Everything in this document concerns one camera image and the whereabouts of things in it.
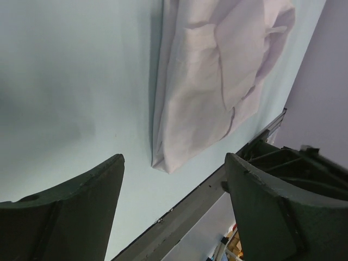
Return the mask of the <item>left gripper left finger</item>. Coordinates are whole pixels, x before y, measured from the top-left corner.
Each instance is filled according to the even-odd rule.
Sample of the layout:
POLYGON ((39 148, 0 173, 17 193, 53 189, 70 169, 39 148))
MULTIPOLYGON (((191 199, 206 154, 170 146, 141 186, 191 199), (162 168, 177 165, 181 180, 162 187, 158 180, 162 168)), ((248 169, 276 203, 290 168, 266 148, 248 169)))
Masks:
POLYGON ((125 159, 17 202, 1 202, 1 260, 104 260, 125 159))

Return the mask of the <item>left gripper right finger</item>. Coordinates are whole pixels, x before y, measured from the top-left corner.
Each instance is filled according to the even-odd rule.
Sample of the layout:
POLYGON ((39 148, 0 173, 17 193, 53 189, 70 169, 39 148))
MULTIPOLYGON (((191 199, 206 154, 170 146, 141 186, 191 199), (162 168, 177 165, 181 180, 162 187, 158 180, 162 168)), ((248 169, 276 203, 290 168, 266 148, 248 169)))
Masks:
POLYGON ((296 187, 233 153, 225 168, 245 260, 347 260, 347 201, 296 187))

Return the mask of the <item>white long sleeve shirt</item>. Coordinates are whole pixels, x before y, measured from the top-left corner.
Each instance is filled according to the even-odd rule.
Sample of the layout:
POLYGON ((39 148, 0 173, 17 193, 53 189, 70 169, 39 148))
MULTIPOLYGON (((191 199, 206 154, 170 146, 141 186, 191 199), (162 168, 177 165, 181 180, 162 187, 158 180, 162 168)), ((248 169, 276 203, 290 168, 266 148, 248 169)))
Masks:
POLYGON ((295 24, 291 1, 165 1, 152 167, 172 173, 258 110, 295 24))

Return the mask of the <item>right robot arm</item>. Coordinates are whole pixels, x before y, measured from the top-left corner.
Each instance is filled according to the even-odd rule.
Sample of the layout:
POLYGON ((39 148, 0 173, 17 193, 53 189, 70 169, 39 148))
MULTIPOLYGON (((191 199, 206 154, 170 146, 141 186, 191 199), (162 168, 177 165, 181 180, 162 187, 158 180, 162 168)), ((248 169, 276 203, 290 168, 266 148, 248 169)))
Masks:
POLYGON ((304 146, 298 151, 257 141, 237 155, 256 168, 297 187, 323 184, 347 191, 347 169, 322 156, 315 147, 304 146))

